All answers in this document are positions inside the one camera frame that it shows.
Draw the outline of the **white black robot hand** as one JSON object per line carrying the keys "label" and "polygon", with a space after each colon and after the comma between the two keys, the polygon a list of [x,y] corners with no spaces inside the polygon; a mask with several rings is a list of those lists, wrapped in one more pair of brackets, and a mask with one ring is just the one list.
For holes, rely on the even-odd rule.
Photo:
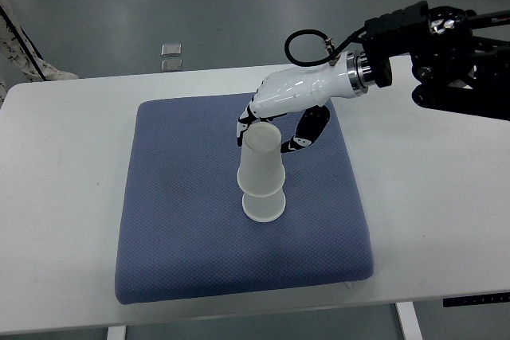
{"label": "white black robot hand", "polygon": [[281,144],[283,153],[304,149],[321,135],[330,119],[326,103],[335,97],[354,98],[375,84],[363,53],[342,53],[334,65],[295,67],[267,76],[237,121],[237,144],[254,122],[269,121],[288,113],[303,115],[295,133]]}

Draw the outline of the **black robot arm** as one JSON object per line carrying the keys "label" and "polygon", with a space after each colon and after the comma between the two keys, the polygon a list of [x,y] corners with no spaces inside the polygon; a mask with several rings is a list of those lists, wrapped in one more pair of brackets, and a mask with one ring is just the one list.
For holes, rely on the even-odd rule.
{"label": "black robot arm", "polygon": [[407,54],[420,107],[492,119],[509,118],[509,43],[474,34],[507,25],[507,10],[476,14],[421,1],[365,21],[360,42],[380,88],[392,83],[390,59]]}

